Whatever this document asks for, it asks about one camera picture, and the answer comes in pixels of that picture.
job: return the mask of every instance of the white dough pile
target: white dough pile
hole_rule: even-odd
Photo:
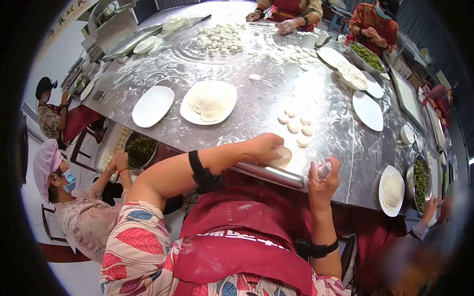
[[[403,193],[402,182],[400,175],[390,174],[383,178],[382,189],[383,189],[383,205],[389,210],[393,211],[400,204]]]

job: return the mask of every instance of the white oval plate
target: white oval plate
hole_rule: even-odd
[[[93,81],[91,81],[85,88],[84,90],[82,91],[81,93],[81,101],[84,101],[84,99],[90,94],[92,88],[94,87],[94,83]]]
[[[383,195],[384,195],[384,191],[383,191],[383,188],[382,188],[383,179],[385,178],[386,175],[391,175],[391,174],[397,174],[399,176],[399,178],[401,179],[401,190],[400,190],[400,195],[401,195],[400,201],[401,202],[397,205],[397,207],[393,211],[390,211],[389,209],[387,209],[387,207],[383,204],[383,201],[382,201],[382,198],[383,198]],[[379,183],[379,203],[380,203],[380,207],[382,208],[383,212],[387,216],[396,217],[398,215],[398,213],[400,212],[401,206],[403,204],[403,195],[404,195],[404,193],[405,193],[405,181],[401,177],[398,170],[396,168],[394,168],[393,166],[389,165],[383,171],[382,176],[380,177],[380,183]]]
[[[360,120],[370,129],[377,132],[383,130],[383,114],[379,104],[361,91],[355,91],[352,105]]]
[[[318,56],[334,69],[337,69],[337,63],[340,61],[349,62],[342,54],[330,47],[322,47],[318,49]]]
[[[224,114],[220,119],[212,122],[203,121],[201,120],[201,115],[199,113],[194,112],[194,110],[192,110],[192,107],[188,104],[191,94],[202,88],[214,88],[218,93],[227,96],[227,100],[229,100],[229,105],[226,109],[224,109]],[[226,118],[229,117],[230,113],[232,113],[232,110],[234,110],[236,103],[237,88],[235,86],[220,80],[204,80],[196,82],[196,84],[194,84],[189,89],[189,91],[182,99],[181,108],[179,111],[181,113],[181,116],[191,123],[201,126],[211,126],[226,120]]]
[[[171,108],[174,92],[166,86],[152,86],[138,100],[132,118],[139,127],[151,127],[160,121]]]
[[[367,83],[369,88],[367,92],[376,99],[381,99],[383,97],[383,89],[380,84],[375,80],[369,72],[361,70],[362,74],[367,78]]]

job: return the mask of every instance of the blue face mask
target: blue face mask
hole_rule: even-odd
[[[386,19],[391,19],[391,17],[389,17],[388,15],[386,15],[382,8],[379,6],[379,5],[376,5],[375,6],[375,11],[377,11],[377,13],[379,14],[379,16],[381,16],[382,18],[386,18]]]
[[[64,191],[71,194],[74,188],[76,188],[76,177],[74,176],[73,170],[69,168],[67,171],[64,172],[63,176],[69,182],[67,185],[63,185]]]

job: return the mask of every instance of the hand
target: hand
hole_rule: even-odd
[[[253,139],[242,142],[244,146],[244,161],[249,163],[265,163],[270,160],[280,159],[282,154],[275,150],[285,140],[271,133],[261,134]]]
[[[115,152],[114,158],[117,164],[118,171],[128,169],[128,153],[126,153],[125,150],[117,150],[117,152]]]
[[[310,209],[316,212],[325,212],[331,207],[331,198],[339,187],[339,171],[341,163],[336,157],[325,159],[331,163],[331,171],[325,179],[318,177],[318,165],[312,161],[308,173],[308,196],[310,198]]]
[[[298,27],[298,21],[296,19],[287,19],[276,26],[278,28],[278,34],[285,35]]]
[[[109,170],[112,172],[112,174],[117,171],[117,165],[116,165],[116,162],[115,162],[115,156],[112,157],[112,159],[110,160],[109,165],[108,165],[107,167],[108,167]]]
[[[260,18],[260,15],[256,12],[250,12],[246,17],[245,19],[247,20],[247,22],[253,22],[254,20],[256,19],[259,19]]]
[[[426,202],[425,204],[425,212],[423,213],[423,222],[428,225],[428,223],[431,221],[431,218],[436,212],[436,207],[439,205],[441,201],[441,197],[431,197],[429,201]]]

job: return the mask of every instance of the person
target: person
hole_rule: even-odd
[[[264,11],[274,5],[267,20],[278,22],[278,33],[287,34],[297,28],[312,31],[323,16],[321,0],[258,0],[257,8],[247,15],[249,22],[264,17]]]
[[[391,53],[397,46],[398,24],[395,16],[399,7],[398,0],[358,4],[349,22],[351,34],[346,42],[357,41],[379,57],[382,52]]]
[[[275,149],[283,144],[277,135],[262,134],[177,155],[141,173],[107,242],[100,276],[104,294],[349,295],[340,281],[330,204],[339,186],[341,164],[335,157],[326,159],[332,171],[325,179],[311,162],[306,198],[286,198],[234,178],[224,187],[216,176],[241,161],[279,159]],[[166,200],[194,187],[215,190],[201,195],[180,239],[170,242],[162,214]],[[307,262],[295,251],[299,238],[324,251]]]
[[[54,204],[66,239],[89,259],[99,263],[102,262],[107,239],[123,206],[123,203],[110,206],[101,200],[107,181],[115,172],[120,176],[124,188],[123,201],[132,187],[128,156],[123,150],[117,151],[108,169],[85,191],[74,190],[76,177],[69,164],[63,160],[55,139],[42,143],[33,160],[38,190],[46,203]]]
[[[105,117],[87,108],[84,105],[68,111],[67,99],[69,92],[63,92],[61,104],[55,106],[48,104],[51,90],[57,86],[57,82],[51,83],[48,77],[43,77],[36,87],[36,99],[38,100],[37,118],[39,128],[49,139],[56,139],[61,150],[69,146],[83,129],[91,125],[97,143],[100,143],[105,135]]]

